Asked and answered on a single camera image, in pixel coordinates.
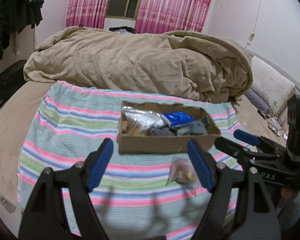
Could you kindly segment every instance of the blue gripper pad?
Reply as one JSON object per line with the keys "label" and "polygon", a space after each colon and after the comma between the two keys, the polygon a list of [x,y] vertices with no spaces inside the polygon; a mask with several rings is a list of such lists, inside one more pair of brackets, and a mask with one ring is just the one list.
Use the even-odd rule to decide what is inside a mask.
{"label": "blue gripper pad", "polygon": [[103,174],[108,166],[108,163],[113,154],[113,141],[106,138],[99,149],[96,152],[90,153],[86,159],[87,171],[90,172],[90,179],[87,185],[89,192],[92,192],[94,188],[98,187],[102,179]]}
{"label": "blue gripper pad", "polygon": [[233,136],[234,138],[246,142],[252,146],[258,146],[260,144],[259,138],[257,136],[254,136],[241,130],[235,130]]}
{"label": "blue gripper pad", "polygon": [[216,161],[210,153],[202,151],[196,140],[188,141],[187,152],[202,187],[212,192],[216,186]]}

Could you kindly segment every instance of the striped blanket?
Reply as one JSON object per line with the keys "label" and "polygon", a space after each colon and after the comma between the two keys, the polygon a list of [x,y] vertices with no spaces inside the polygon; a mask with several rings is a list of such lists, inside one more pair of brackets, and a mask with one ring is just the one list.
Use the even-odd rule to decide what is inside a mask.
{"label": "striped blanket", "polygon": [[[166,186],[170,163],[181,154],[121,155],[116,141],[121,102],[183,103],[204,108],[222,135],[236,141],[240,128],[230,103],[209,104],[188,99],[137,92],[82,88],[67,82],[55,83],[35,114],[21,149],[18,164],[18,202],[25,208],[42,170],[67,169],[85,160],[104,138],[114,141],[114,153],[101,184],[90,198],[111,240],[143,239],[166,235],[169,240],[190,239],[210,199],[206,189],[189,190],[177,183]],[[217,161],[239,168],[236,161],[215,147],[210,153]],[[233,214],[237,192],[233,190],[228,216]],[[71,231],[80,235],[69,199],[63,189]]]}

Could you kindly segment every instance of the black backpack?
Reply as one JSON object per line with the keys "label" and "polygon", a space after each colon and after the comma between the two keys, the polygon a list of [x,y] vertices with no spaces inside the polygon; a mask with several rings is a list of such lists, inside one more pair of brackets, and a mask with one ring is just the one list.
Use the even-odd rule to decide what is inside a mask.
{"label": "black backpack", "polygon": [[0,74],[0,99],[8,101],[25,83],[23,67],[27,60],[19,60]]}

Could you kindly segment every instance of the gray pillow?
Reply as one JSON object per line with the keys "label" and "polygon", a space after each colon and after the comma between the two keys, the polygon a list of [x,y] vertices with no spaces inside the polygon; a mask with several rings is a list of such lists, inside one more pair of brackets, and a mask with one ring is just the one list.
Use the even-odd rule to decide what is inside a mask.
{"label": "gray pillow", "polygon": [[250,88],[244,95],[261,113],[269,114],[270,106],[268,106],[255,91]]}

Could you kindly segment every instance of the white pillow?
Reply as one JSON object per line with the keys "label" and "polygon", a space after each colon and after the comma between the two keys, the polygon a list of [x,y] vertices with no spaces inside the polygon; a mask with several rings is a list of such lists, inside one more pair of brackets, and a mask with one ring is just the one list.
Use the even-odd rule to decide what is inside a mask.
{"label": "white pillow", "polygon": [[271,115],[280,114],[289,98],[296,93],[294,83],[255,56],[251,60],[251,69],[252,90],[270,106]]}

